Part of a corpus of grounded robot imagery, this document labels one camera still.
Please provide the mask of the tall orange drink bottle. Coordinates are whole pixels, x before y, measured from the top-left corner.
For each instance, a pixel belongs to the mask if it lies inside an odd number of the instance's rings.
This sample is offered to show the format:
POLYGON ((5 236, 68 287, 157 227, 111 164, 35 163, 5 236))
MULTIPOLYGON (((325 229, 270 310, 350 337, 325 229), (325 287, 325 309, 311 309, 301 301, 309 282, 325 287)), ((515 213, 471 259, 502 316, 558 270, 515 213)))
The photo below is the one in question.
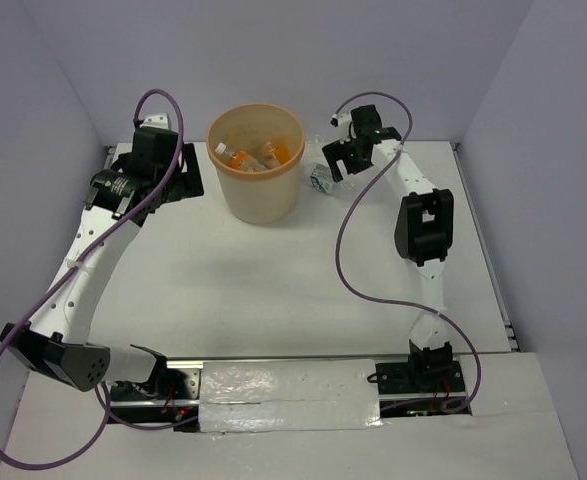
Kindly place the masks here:
POLYGON ((237 171, 258 173, 268 170, 266 165, 255 159, 246 151, 232 150, 222 142, 216 146, 214 153, 220 157, 225 165, 237 171))

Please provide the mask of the clear crushed bottle back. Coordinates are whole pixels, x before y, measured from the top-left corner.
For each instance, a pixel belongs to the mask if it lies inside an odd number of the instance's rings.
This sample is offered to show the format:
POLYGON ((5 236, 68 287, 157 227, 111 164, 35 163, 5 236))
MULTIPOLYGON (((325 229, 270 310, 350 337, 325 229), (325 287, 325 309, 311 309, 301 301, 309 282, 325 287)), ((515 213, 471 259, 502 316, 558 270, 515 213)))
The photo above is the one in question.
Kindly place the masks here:
POLYGON ((304 155, 311 158, 322 158, 324 140, 319 136, 309 137, 305 143, 304 155))

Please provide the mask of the small orange juice bottle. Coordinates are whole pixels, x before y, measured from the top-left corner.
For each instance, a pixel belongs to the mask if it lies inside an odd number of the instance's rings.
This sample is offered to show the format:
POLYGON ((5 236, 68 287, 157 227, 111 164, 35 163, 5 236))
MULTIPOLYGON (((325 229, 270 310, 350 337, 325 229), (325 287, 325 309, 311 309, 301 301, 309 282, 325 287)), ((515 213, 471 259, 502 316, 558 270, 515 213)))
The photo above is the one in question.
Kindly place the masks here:
POLYGON ((269 169, 275 169, 285 165, 290 160, 286 144, 281 140, 270 140, 261 147, 261 155, 264 164, 269 169))

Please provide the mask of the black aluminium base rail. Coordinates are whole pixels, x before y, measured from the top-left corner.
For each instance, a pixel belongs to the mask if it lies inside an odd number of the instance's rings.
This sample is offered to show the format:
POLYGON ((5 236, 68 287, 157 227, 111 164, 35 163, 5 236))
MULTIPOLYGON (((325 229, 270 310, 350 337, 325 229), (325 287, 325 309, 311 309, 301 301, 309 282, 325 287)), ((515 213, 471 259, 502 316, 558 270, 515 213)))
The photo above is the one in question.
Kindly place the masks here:
MULTIPOLYGON (((377 391, 383 419, 469 414, 470 399, 460 363, 456 360, 439 370, 420 372, 413 356, 377 361, 365 370, 365 381, 377 391)), ((109 421, 142 430, 200 428, 199 403, 202 369, 174 366, 160 379, 156 393, 131 382, 109 388, 109 421)))

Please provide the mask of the clear bottle green-white label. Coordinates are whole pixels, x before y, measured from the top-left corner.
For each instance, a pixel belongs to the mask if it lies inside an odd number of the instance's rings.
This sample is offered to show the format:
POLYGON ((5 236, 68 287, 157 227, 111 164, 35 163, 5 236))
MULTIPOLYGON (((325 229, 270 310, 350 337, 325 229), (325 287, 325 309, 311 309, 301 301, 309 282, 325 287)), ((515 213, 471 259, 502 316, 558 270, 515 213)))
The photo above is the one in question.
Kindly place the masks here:
POLYGON ((357 186, 350 181, 335 181, 328 166, 316 163, 309 174, 311 186, 319 192, 339 198, 344 201, 353 201, 358 195, 357 186))

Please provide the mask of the beige plastic bin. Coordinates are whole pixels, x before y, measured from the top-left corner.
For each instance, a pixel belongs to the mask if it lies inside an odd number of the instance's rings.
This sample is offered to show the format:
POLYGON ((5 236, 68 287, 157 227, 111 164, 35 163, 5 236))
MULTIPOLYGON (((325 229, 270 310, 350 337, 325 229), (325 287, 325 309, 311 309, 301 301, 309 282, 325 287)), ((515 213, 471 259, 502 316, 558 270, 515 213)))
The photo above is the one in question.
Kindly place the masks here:
POLYGON ((233 215, 251 224, 266 224, 286 216, 298 199, 305 144, 302 123, 281 106, 246 104, 219 116, 209 127, 206 148, 233 215), (266 144, 282 146, 288 161, 265 171, 242 171, 218 149, 220 144, 234 154, 245 152, 256 160, 264 158, 266 144))

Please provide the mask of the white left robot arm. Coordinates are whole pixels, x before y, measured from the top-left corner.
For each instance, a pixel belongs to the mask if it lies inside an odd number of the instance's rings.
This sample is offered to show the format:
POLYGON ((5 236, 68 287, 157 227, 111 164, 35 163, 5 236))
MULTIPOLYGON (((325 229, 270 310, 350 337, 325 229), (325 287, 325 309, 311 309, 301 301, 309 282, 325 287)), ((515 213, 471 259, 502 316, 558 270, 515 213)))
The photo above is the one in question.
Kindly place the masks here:
POLYGON ((54 280, 60 284, 8 349, 29 370, 79 391, 130 383, 146 398, 167 392, 178 373, 146 347, 90 343, 98 303, 124 251, 162 205, 203 195, 195 148, 179 144, 165 113, 136 121, 132 149, 95 174, 75 239, 54 280))

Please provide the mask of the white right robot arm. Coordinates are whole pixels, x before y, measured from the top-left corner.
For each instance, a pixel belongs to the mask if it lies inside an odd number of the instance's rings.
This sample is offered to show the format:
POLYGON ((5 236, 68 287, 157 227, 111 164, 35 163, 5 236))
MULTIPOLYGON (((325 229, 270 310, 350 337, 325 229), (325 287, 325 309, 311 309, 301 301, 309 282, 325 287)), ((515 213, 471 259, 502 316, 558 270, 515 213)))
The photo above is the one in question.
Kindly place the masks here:
POLYGON ((407 136, 385 127, 377 108, 370 104, 348 113, 337 111, 331 124, 339 138, 322 148, 334 182, 343 180, 338 166, 357 175, 372 167, 386 174, 399 198, 393 240, 405 261, 415 299, 400 304, 418 310, 409 334, 409 356, 401 374, 378 372, 374 379, 389 388, 404 383, 429 391, 452 372, 454 359, 449 323, 444 315, 444 267, 453 244, 454 196, 437 187, 406 152, 407 136))

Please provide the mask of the silver foil covered panel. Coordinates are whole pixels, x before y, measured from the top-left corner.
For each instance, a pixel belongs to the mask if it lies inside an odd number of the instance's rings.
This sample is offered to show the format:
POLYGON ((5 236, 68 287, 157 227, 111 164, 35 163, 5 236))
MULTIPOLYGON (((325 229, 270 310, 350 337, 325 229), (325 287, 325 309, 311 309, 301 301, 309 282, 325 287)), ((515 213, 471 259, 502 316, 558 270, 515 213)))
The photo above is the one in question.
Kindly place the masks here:
POLYGON ((199 393, 206 433, 361 430, 382 425, 370 359, 208 362, 199 393))

